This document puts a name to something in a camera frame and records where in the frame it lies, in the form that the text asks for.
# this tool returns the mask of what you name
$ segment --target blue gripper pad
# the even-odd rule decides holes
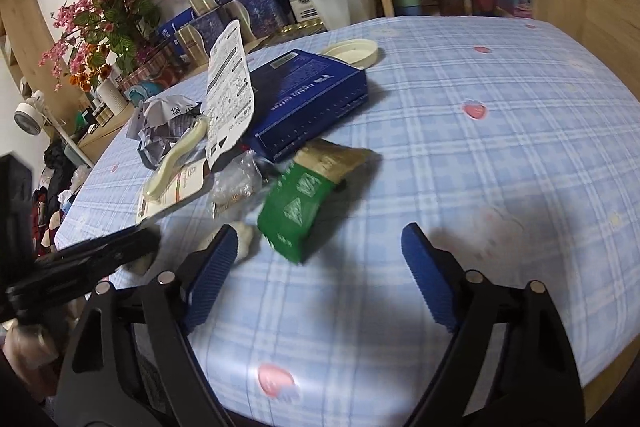
[[[402,230],[402,255],[433,319],[453,333],[460,325],[456,298],[464,270],[447,251],[435,248],[416,223]]]
[[[211,241],[213,252],[202,265],[197,277],[187,290],[187,314],[182,320],[187,334],[196,326],[204,324],[209,317],[213,303],[218,298],[220,288],[238,256],[238,234],[233,227],[223,227]]]

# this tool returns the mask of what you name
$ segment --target table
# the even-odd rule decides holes
[[[450,340],[399,250],[412,221],[494,282],[545,282],[588,383],[640,333],[640,103],[580,44],[529,20],[375,20],[256,52],[250,68],[349,38],[375,39],[382,60],[367,71],[369,104],[326,137],[379,160],[322,208],[307,264],[261,240],[232,270],[190,336],[222,404],[282,427],[401,425]],[[205,82],[172,93],[201,100]],[[135,147],[124,131],[112,142],[59,248],[134,222],[150,174]],[[177,267],[215,226],[195,201],[163,221],[150,273],[114,283]]]

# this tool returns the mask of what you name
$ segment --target metal screw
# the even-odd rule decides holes
[[[546,286],[540,281],[531,281],[530,286],[535,293],[544,293],[546,291]]]
[[[104,295],[111,289],[111,285],[107,281],[98,282],[95,285],[95,292],[98,295]]]
[[[159,276],[158,276],[158,282],[161,284],[171,284],[173,281],[175,281],[175,273],[174,272],[162,272]]]
[[[478,270],[469,270],[465,273],[465,278],[473,284],[479,284],[484,280],[484,276]]]

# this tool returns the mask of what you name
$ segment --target white desk lamp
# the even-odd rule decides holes
[[[36,91],[25,102],[20,102],[14,112],[15,123],[18,124],[20,129],[33,136],[40,134],[45,121],[49,121],[58,134],[62,136],[62,139],[66,144],[73,149],[78,156],[82,158],[87,165],[92,169],[94,163],[86,157],[80,148],[71,140],[70,136],[62,129],[62,126],[58,123],[58,120],[53,116],[49,108],[44,103],[44,93],[42,91]]]

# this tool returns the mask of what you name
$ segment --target curved cream plastic object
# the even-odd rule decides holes
[[[175,165],[178,159],[195,149],[196,145],[207,134],[208,127],[208,117],[203,115],[196,118],[191,129],[178,140],[174,148],[164,157],[156,172],[146,181],[142,188],[142,194],[146,201],[159,200],[168,187],[172,176],[175,175]]]

